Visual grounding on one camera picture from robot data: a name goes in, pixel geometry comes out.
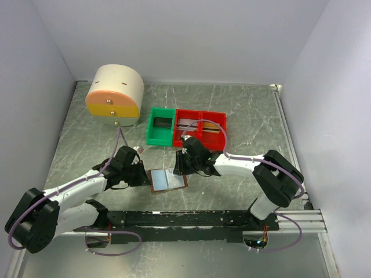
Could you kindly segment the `brown leather card holder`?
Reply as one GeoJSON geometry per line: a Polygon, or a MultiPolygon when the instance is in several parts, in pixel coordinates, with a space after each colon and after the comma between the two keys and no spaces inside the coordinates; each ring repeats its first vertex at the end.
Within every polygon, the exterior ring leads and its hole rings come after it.
{"type": "Polygon", "coordinates": [[[148,178],[151,182],[151,193],[164,193],[188,187],[185,175],[173,174],[173,169],[153,169],[148,171],[148,178]]]}

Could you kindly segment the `black VIP card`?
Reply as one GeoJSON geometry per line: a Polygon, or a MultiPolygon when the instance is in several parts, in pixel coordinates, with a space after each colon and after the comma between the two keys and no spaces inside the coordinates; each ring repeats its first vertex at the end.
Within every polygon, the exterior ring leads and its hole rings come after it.
{"type": "Polygon", "coordinates": [[[164,117],[155,117],[153,126],[156,128],[165,128],[171,129],[173,126],[173,119],[172,118],[164,118],[164,117]]]}

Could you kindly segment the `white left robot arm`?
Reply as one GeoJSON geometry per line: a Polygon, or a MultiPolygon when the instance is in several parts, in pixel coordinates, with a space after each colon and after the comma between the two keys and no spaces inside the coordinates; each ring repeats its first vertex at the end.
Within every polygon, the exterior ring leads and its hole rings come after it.
{"type": "Polygon", "coordinates": [[[120,182],[128,186],[148,185],[150,181],[140,159],[142,152],[141,146],[122,146],[114,157],[69,183],[45,191],[26,191],[5,224],[8,243],[17,250],[35,254],[62,233],[84,226],[94,231],[105,229],[108,210],[92,196],[120,182]]]}

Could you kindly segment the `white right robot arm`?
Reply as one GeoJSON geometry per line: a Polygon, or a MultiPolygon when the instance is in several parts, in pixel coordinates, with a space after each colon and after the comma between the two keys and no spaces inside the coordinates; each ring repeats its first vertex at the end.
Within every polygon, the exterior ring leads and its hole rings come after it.
{"type": "Polygon", "coordinates": [[[204,173],[205,176],[252,175],[263,194],[249,208],[247,226],[259,230],[276,209],[288,207],[293,199],[304,195],[304,177],[285,157],[275,150],[264,155],[243,156],[210,151],[197,138],[181,138],[182,150],[176,152],[175,175],[204,173]]]}

